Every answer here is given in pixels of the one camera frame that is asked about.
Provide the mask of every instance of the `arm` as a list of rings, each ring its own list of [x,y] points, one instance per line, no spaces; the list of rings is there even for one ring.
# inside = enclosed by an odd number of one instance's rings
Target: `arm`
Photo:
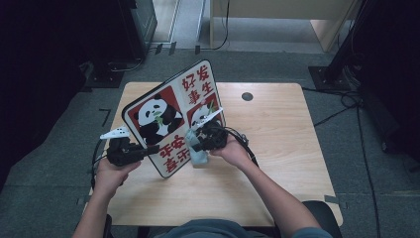
[[[212,151],[210,154],[223,157],[247,176],[275,223],[287,237],[304,227],[320,227],[305,205],[254,165],[234,137],[228,137],[225,148]]]
[[[108,159],[102,159],[96,173],[96,185],[76,227],[73,237],[102,238],[108,204],[115,195],[118,186],[124,182],[129,172],[140,165],[140,162],[124,167],[116,167]]]

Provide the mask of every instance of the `black cable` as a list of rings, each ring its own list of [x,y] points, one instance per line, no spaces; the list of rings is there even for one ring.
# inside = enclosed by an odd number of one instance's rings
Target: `black cable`
[[[104,159],[107,155],[98,157],[98,159],[96,159],[95,163],[93,165],[95,165],[96,163],[98,163],[100,160]]]
[[[203,133],[205,134],[204,131],[205,130],[210,130],[210,129],[222,130],[222,131],[225,131],[225,132],[231,134],[239,142],[239,144],[241,144],[241,146],[247,151],[248,155],[250,156],[251,161],[253,161],[253,163],[257,167],[260,167],[259,163],[257,162],[256,155],[253,153],[253,151],[248,146],[248,139],[245,135],[240,134],[237,130],[235,130],[233,128],[230,128],[230,127],[207,127],[205,129],[203,129]]]
[[[208,49],[201,49],[202,51],[206,51],[206,50],[212,50],[212,51],[217,51],[219,49],[221,49],[223,46],[225,46],[226,41],[228,41],[228,36],[229,36],[229,8],[230,8],[230,4],[231,4],[231,0],[228,0],[228,6],[226,8],[226,35],[225,35],[225,40],[223,41],[222,45],[220,45],[218,48],[208,48]]]
[[[113,71],[113,72],[132,71],[132,70],[138,68],[140,66],[140,64],[142,64],[142,62],[143,61],[141,59],[139,59],[139,62],[136,65],[132,66],[132,67],[122,68],[122,69],[112,69],[111,68],[110,70]]]
[[[356,74],[350,69],[349,65],[343,67],[343,76],[354,87],[359,88],[362,84],[356,79]]]
[[[340,113],[345,112],[345,111],[347,111],[347,110],[349,110],[349,109],[350,109],[350,108],[345,108],[345,109],[343,109],[343,110],[341,110],[341,111],[339,111],[339,112],[334,113],[333,115],[331,115],[331,116],[329,116],[329,117],[325,118],[324,120],[322,120],[322,121],[320,121],[320,122],[315,123],[315,124],[314,124],[314,127],[317,127],[317,126],[319,126],[319,125],[321,125],[321,124],[326,123],[326,122],[327,122],[327,121],[329,121],[331,118],[334,118],[334,117],[336,117],[337,115],[339,115]]]
[[[367,179],[370,186],[371,191],[371,197],[373,200],[373,210],[374,210],[374,218],[376,220],[376,235],[377,238],[380,238],[380,225],[379,225],[379,214],[377,211],[377,204],[376,204],[376,194],[373,187],[373,182],[371,181],[371,175],[370,175],[370,169],[368,167],[368,158],[367,158],[367,152],[365,149],[365,139],[364,139],[364,132],[362,130],[362,123],[361,123],[361,115],[360,115],[360,107],[357,107],[357,114],[358,114],[358,124],[359,124],[359,133],[361,135],[361,144],[362,144],[362,152],[364,155],[364,161],[365,161],[365,168],[367,170]]]
[[[96,154],[98,153],[98,149],[99,149],[99,146],[101,145],[101,143],[102,143],[102,140],[99,139],[98,143],[96,144],[95,151],[94,151],[93,157],[92,157],[92,165],[91,165],[91,170],[90,170],[90,173],[91,173],[90,185],[92,186],[92,189],[95,188],[95,163],[97,162],[96,161]]]
[[[367,152],[366,152],[366,148],[365,148],[365,138],[364,138],[364,132],[362,129],[362,122],[361,122],[361,115],[360,115],[360,109],[363,106],[363,102],[362,100],[357,100],[355,98],[355,96],[360,97],[359,94],[356,91],[348,91],[348,92],[328,92],[328,91],[322,91],[322,90],[317,90],[317,89],[311,89],[311,88],[304,88],[302,87],[303,90],[307,90],[307,91],[314,91],[314,92],[319,92],[319,93],[326,93],[326,94],[333,94],[333,95],[341,95],[341,103],[343,104],[343,106],[345,106],[346,108],[334,113],[333,115],[327,117],[326,119],[322,120],[319,123],[314,124],[314,127],[323,124],[325,122],[327,122],[328,120],[330,120],[331,118],[337,116],[338,114],[351,109],[351,108],[356,108],[356,112],[357,112],[357,116],[358,116],[358,127],[359,127],[359,134],[361,136],[361,147],[362,147],[362,153],[363,153],[363,157],[364,157],[364,162],[365,162],[365,168],[367,170],[367,179],[368,179],[368,183],[369,183],[369,187],[370,187],[370,191],[371,191],[371,196],[372,196],[372,200],[373,200],[373,210],[374,210],[374,218],[375,218],[375,222],[376,222],[376,235],[377,238],[380,238],[380,224],[379,224],[379,213],[377,210],[377,203],[376,203],[376,194],[374,191],[374,186],[373,186],[373,182],[371,180],[371,174],[370,174],[370,169],[368,166],[368,157],[367,157]],[[351,105],[348,105],[345,101],[344,98],[349,97],[351,98],[354,103]]]

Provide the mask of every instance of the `hole in table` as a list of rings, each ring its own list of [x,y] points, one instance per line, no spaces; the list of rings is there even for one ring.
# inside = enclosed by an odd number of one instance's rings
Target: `hole in table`
[[[246,100],[246,101],[251,101],[253,100],[253,95],[250,92],[244,92],[242,94],[242,99]]]

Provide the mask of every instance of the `panda face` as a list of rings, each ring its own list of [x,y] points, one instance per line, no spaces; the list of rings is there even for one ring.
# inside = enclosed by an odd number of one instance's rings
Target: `panda face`
[[[194,114],[192,114],[192,118],[191,118],[191,126],[194,127],[197,123],[199,123],[201,120],[204,119],[205,116],[209,115],[210,109],[206,106],[203,105],[200,108],[198,108]]]
[[[147,101],[139,110],[139,124],[145,126],[156,121],[164,110],[167,103],[163,99],[151,99]]]

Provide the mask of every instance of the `cardboard sign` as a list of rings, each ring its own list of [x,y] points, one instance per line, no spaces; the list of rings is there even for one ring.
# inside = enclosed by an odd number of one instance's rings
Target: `cardboard sign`
[[[221,107],[210,62],[201,60],[166,80],[123,109],[123,119],[144,147],[159,145],[150,155],[163,178],[189,160],[184,137],[189,128]],[[216,116],[225,126],[223,113]]]

